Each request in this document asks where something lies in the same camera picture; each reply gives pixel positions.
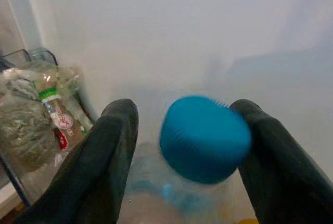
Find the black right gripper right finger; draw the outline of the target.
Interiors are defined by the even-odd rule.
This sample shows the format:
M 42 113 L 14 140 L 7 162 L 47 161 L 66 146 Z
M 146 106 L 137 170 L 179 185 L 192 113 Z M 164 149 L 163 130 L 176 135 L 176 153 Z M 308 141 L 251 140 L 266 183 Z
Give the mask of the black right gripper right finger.
M 230 105 L 250 128 L 239 173 L 259 223 L 332 223 L 332 181 L 276 118 L 256 103 Z

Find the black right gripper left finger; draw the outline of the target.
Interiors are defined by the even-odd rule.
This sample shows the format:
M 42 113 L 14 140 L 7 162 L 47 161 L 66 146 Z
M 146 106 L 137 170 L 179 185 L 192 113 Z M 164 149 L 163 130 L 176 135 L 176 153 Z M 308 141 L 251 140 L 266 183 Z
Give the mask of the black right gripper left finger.
M 138 110 L 111 102 L 16 223 L 117 223 L 138 137 Z

